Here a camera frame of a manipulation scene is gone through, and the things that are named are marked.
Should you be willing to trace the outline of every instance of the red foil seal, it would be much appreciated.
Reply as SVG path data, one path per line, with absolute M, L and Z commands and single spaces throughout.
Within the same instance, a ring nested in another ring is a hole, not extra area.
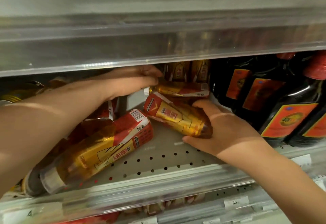
M 319 51 L 312 57 L 308 67 L 304 70 L 304 76 L 316 80 L 326 79 L 326 50 Z
M 290 60 L 295 56 L 296 52 L 294 53 L 278 53 L 276 54 L 276 57 L 279 59 L 287 59 Z

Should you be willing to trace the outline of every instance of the forearm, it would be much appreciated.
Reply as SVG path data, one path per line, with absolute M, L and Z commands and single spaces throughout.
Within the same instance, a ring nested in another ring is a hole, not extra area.
M 326 193 L 296 163 L 277 152 L 256 154 L 242 169 L 255 179 L 292 223 L 324 223 Z
M 74 82 L 0 108 L 0 189 L 8 190 L 110 93 L 105 80 Z

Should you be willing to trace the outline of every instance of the price tag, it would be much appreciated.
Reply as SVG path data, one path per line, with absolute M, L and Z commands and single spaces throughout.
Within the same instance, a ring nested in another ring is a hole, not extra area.
M 2 214 L 3 224 L 21 224 L 21 223 L 37 223 L 40 220 L 52 221 L 63 219 L 62 203 L 49 202 L 43 204 L 36 204 L 26 209 L 16 209 L 6 211 Z
M 156 216 L 153 216 L 150 218 L 129 222 L 129 224 L 157 224 L 157 218 Z
M 236 209 L 249 204 L 248 196 L 238 196 L 224 200 L 225 209 Z
M 316 180 L 315 183 L 323 190 L 323 191 L 326 191 L 326 188 L 325 188 L 325 184 L 324 184 L 324 181 L 319 179 L 319 180 Z
M 310 154 L 295 157 L 295 158 L 292 158 L 291 160 L 293 160 L 295 163 L 297 163 L 300 167 L 311 165 Z
M 203 224 L 220 224 L 221 220 L 220 218 L 215 218 L 213 220 L 208 220 L 208 221 L 204 221 Z
M 263 211 L 275 210 L 278 209 L 278 205 L 276 203 L 272 203 L 270 205 L 263 206 Z
M 240 221 L 240 223 L 246 223 L 246 222 L 249 222 L 249 221 L 252 221 L 252 217 L 243 219 L 243 220 Z

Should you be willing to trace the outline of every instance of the person's left hand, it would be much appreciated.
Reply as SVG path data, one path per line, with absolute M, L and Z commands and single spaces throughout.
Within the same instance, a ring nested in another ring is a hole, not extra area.
M 105 80 L 110 89 L 109 99 L 134 93 L 142 88 L 158 84 L 158 77 L 163 73 L 154 65 L 140 65 L 116 68 L 106 74 L 91 78 Z

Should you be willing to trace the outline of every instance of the red label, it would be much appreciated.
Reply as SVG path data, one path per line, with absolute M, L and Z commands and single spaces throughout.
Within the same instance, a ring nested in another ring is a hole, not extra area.
M 304 137 L 326 137 L 326 114 L 324 114 L 313 126 L 302 136 Z
M 284 83 L 270 79 L 256 78 L 242 107 L 251 111 L 260 111 L 267 99 L 282 87 Z
M 249 70 L 235 69 L 230 81 L 228 91 L 226 92 L 226 97 L 237 99 L 248 75 Z
M 283 105 L 261 133 L 262 137 L 289 135 L 316 107 L 317 103 Z

